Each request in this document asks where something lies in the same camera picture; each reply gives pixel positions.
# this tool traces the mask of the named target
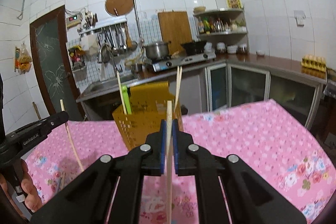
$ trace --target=kitchen counter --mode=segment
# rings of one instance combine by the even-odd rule
[[[217,55],[214,60],[209,60],[200,63],[194,63],[190,65],[183,66],[183,72],[199,70],[208,66],[220,64],[227,62],[229,64],[251,66],[259,69],[282,71],[289,74],[303,76],[310,80],[316,81],[320,84],[327,83],[326,73],[318,72],[311,69],[306,69],[301,67],[300,61],[278,58],[272,56],[260,57],[255,54],[243,55],[243,54],[222,54]],[[123,83],[127,87],[132,87],[136,85],[141,85],[153,81],[158,81],[169,76],[175,75],[177,72],[176,68],[171,70],[165,70],[161,72],[153,72],[149,70],[144,70],[138,74],[138,79],[130,82]],[[82,102],[88,99],[99,97],[108,93],[118,91],[118,85],[113,86],[110,89],[100,90],[96,92],[90,92],[90,86],[77,98],[76,102]]]

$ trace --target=gas stove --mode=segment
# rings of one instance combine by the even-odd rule
[[[162,70],[175,68],[178,66],[211,60],[214,58],[216,58],[216,54],[214,52],[201,53],[201,54],[196,54],[196,55],[191,55],[191,56],[183,56],[179,58],[171,58],[169,60],[161,60],[158,62],[152,62],[151,64],[148,64],[148,67],[154,70],[155,72],[158,72]]]

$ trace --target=human hand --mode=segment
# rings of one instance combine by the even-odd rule
[[[27,166],[27,164],[24,160],[21,160],[21,166],[22,166],[22,170],[23,170],[23,179],[22,179],[22,182],[21,182],[21,188],[22,188],[22,190],[24,190],[28,194],[28,196],[26,197],[26,200],[25,200],[25,204],[26,204],[27,208],[29,208],[34,213],[39,208],[42,207],[42,201],[41,201],[41,198],[39,197],[39,195],[37,193],[37,189],[36,189],[35,185],[33,184],[33,180],[31,178],[31,176],[28,174],[28,166]],[[1,174],[0,174],[0,185],[1,185],[2,190],[4,190],[7,198],[9,199],[9,201],[11,202],[13,207],[16,209],[16,211],[22,217],[24,217],[21,210],[17,207],[17,205],[12,200],[12,197],[9,196],[8,185],[7,185],[6,179]]]

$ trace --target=pink floral tablecloth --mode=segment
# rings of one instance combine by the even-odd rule
[[[212,154],[239,155],[270,185],[295,205],[311,223],[336,189],[336,171],[315,138],[276,102],[259,102],[215,113],[183,117],[184,131]],[[128,151],[113,121],[69,122],[85,167],[103,154]],[[59,191],[79,167],[62,125],[39,144],[26,160],[43,203]],[[139,223],[166,222],[165,176],[145,177]],[[193,177],[173,179],[173,223],[198,223]]]

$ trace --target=blue gripper pad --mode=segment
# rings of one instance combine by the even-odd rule
[[[165,120],[161,121],[160,131],[162,132],[162,143],[161,143],[161,155],[160,155],[160,169],[161,174],[165,171],[165,160],[166,160],[166,135],[167,135],[167,123]]]
[[[179,170],[179,151],[177,148],[177,131],[179,131],[179,124],[177,123],[177,119],[173,120],[171,134],[173,136],[173,147],[174,147],[174,166],[175,166],[175,174],[177,174]]]

